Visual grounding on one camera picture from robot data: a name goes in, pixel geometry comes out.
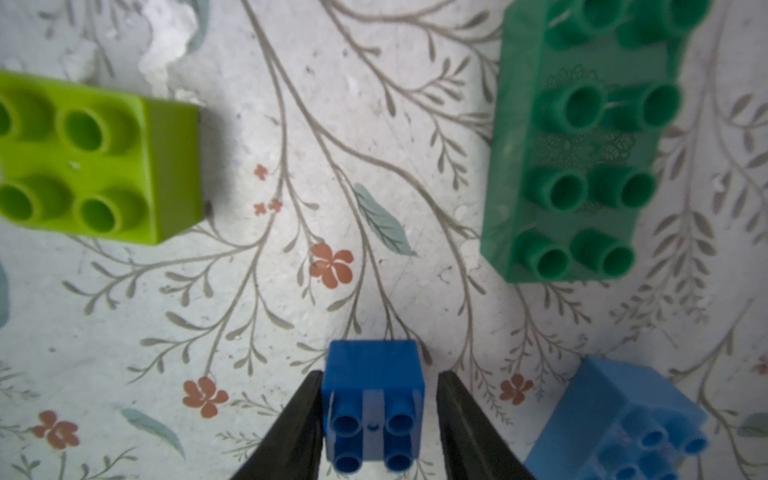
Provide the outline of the lime green lego brick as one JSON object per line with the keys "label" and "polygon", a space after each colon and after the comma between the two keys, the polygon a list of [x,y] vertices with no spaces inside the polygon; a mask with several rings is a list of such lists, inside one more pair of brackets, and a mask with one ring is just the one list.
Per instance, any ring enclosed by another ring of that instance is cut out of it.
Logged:
{"label": "lime green lego brick", "polygon": [[157,245],[204,218],[193,104],[4,71],[1,216]]}

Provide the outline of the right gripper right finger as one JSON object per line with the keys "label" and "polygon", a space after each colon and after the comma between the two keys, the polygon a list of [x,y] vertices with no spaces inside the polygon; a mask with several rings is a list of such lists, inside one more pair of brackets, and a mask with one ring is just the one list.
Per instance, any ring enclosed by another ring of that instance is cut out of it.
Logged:
{"label": "right gripper right finger", "polygon": [[436,404],[449,479],[534,479],[456,373],[439,374]]}

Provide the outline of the green long lego brick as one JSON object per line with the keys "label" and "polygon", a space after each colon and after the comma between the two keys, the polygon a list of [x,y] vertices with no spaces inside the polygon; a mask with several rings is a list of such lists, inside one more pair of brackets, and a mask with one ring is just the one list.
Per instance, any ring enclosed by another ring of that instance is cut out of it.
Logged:
{"label": "green long lego brick", "polygon": [[707,1],[515,1],[504,13],[481,254],[509,283],[612,280]]}

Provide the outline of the light blue long lego brick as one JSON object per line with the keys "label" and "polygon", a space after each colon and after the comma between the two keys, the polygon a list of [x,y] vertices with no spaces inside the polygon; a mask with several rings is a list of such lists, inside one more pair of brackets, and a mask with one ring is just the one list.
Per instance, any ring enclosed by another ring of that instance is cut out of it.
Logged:
{"label": "light blue long lego brick", "polygon": [[676,479],[706,413],[656,370],[585,358],[529,453],[537,479]]}

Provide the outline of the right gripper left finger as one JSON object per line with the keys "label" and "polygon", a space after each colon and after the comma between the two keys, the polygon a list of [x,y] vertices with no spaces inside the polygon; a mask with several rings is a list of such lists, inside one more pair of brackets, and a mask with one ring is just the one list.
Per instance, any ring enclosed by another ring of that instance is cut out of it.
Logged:
{"label": "right gripper left finger", "polygon": [[311,371],[232,479],[318,478],[323,445],[323,372]]}

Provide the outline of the dark blue small lego brick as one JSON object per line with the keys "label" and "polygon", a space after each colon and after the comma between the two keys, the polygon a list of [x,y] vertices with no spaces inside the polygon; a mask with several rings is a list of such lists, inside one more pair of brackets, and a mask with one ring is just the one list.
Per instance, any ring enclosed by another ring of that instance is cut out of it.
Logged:
{"label": "dark blue small lego brick", "polygon": [[425,380],[413,340],[335,340],[321,385],[327,458],[341,474],[366,461],[392,472],[419,457]]}

